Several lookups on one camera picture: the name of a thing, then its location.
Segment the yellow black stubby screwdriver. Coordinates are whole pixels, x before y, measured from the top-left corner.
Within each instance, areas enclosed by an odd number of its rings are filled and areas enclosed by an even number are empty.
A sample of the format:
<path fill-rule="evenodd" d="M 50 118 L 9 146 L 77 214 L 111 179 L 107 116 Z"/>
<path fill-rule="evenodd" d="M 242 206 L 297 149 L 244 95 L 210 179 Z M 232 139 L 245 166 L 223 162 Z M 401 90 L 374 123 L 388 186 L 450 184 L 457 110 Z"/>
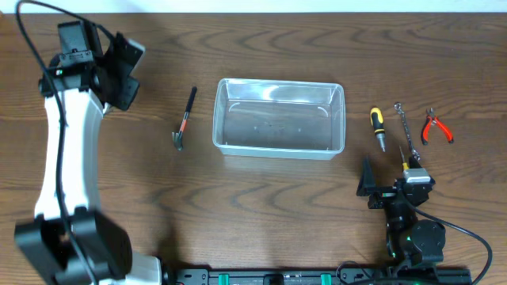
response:
<path fill-rule="evenodd" d="M 374 107 L 370 111 L 370 121 L 382 152 L 386 151 L 384 118 L 381 110 Z"/>

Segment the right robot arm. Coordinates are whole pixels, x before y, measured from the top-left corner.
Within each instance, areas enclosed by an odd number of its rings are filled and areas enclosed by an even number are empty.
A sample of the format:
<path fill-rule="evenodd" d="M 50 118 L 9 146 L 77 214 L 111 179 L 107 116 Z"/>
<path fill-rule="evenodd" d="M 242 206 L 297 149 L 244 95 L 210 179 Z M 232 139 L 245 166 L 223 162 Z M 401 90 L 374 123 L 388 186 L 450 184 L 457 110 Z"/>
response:
<path fill-rule="evenodd" d="M 370 209 L 384 211 L 387 251 L 395 263 L 389 276 L 408 275 L 410 270 L 430 270 L 444 259 L 445 228 L 433 220 L 418 219 L 415 208 L 429 199 L 435 180 L 410 158 L 402 177 L 392 186 L 378 186 L 369 160 L 364 159 L 356 194 L 368 197 Z"/>

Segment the thin black yellow screwdriver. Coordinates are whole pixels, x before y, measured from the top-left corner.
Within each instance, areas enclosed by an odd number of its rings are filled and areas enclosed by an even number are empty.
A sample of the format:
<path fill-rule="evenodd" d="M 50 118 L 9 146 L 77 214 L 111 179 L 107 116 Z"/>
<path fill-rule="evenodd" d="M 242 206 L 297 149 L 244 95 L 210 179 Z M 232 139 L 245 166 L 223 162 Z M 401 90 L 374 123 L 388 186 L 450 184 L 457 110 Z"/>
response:
<path fill-rule="evenodd" d="M 403 150 L 401 147 L 399 147 L 399 151 L 400 151 L 400 156 L 401 156 L 401 159 L 402 159 L 402 169 L 403 170 L 408 170 L 410 167 L 409 167 L 409 164 L 405 158 L 405 155 L 403 153 Z"/>

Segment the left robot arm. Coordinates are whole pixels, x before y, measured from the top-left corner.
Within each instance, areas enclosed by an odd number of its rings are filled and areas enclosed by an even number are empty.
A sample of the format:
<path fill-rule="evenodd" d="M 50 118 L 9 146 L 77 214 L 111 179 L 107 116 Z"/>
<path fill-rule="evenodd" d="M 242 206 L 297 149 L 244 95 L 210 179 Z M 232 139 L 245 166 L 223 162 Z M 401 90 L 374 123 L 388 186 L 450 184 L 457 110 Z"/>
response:
<path fill-rule="evenodd" d="M 142 45 L 113 36 L 107 50 L 95 30 L 59 30 L 61 52 L 40 80 L 48 118 L 44 181 L 31 222 L 15 242 L 48 284 L 163 284 L 155 256 L 137 253 L 127 232 L 101 211 L 97 143 L 109 108 L 130 107 L 132 71 Z"/>

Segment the small black-handled hammer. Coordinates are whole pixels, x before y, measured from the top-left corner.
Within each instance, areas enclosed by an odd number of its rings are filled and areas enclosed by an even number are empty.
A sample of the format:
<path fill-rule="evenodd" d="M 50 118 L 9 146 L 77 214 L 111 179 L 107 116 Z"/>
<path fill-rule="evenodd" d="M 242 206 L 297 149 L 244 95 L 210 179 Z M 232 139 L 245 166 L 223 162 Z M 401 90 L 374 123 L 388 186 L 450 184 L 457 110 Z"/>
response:
<path fill-rule="evenodd" d="M 196 97 L 198 88 L 196 86 L 193 86 L 191 89 L 191 93 L 189 95 L 189 99 L 187 101 L 187 105 L 185 107 L 185 112 L 181 121 L 181 125 L 179 129 L 172 133 L 172 139 L 173 139 L 173 145 L 178 150 L 183 150 L 183 134 L 185 132 L 186 124 L 188 122 L 189 114 L 193 107 L 193 102 Z"/>

